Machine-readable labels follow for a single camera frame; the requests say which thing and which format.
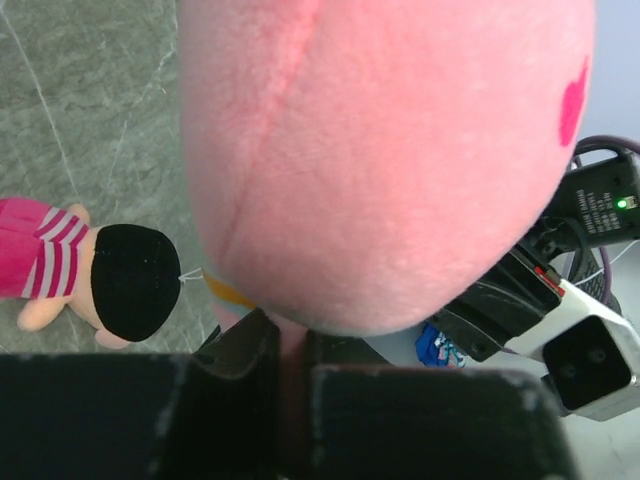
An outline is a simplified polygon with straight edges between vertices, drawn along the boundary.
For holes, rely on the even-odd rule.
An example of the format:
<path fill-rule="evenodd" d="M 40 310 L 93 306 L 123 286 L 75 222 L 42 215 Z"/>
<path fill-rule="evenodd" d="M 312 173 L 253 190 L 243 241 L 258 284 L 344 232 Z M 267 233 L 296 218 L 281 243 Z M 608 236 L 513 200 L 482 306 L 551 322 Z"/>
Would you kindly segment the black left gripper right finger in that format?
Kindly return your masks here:
<path fill-rule="evenodd" d="M 308 369 L 335 366 L 367 370 L 392 366 L 364 339 L 331 336 L 313 331 L 308 332 L 306 337 L 305 365 Z"/>

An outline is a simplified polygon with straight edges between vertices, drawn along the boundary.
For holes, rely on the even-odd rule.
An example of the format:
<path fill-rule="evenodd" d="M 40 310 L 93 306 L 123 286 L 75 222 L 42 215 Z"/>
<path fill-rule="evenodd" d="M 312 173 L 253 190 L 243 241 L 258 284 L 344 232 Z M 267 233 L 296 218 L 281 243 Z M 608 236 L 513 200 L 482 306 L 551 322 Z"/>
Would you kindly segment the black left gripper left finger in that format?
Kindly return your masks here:
<path fill-rule="evenodd" d="M 261 309 L 254 309 L 226 332 L 211 335 L 195 359 L 220 378 L 249 375 L 264 359 L 278 358 L 279 330 Z"/>

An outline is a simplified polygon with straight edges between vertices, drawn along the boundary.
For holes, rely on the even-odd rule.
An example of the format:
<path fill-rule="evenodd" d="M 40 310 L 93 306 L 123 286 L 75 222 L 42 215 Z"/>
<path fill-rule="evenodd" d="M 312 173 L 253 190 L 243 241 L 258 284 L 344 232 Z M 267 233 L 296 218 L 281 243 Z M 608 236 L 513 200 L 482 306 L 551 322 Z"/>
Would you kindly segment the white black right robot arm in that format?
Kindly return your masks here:
<path fill-rule="evenodd" d="M 426 320 L 415 342 L 427 367 L 484 361 L 566 308 L 570 286 L 616 310 L 611 259 L 593 251 L 639 235 L 639 168 L 632 143 L 594 136 L 579 143 L 531 229 L 478 281 Z"/>

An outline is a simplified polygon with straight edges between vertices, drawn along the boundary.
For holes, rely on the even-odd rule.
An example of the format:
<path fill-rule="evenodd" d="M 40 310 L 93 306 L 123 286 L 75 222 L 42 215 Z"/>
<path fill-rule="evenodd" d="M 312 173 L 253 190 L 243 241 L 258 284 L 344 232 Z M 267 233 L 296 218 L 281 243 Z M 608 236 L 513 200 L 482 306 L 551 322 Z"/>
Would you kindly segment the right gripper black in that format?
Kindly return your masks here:
<path fill-rule="evenodd" d="M 427 322 L 483 362 L 538 325 L 562 298 L 560 276 L 541 254 L 514 247 Z"/>

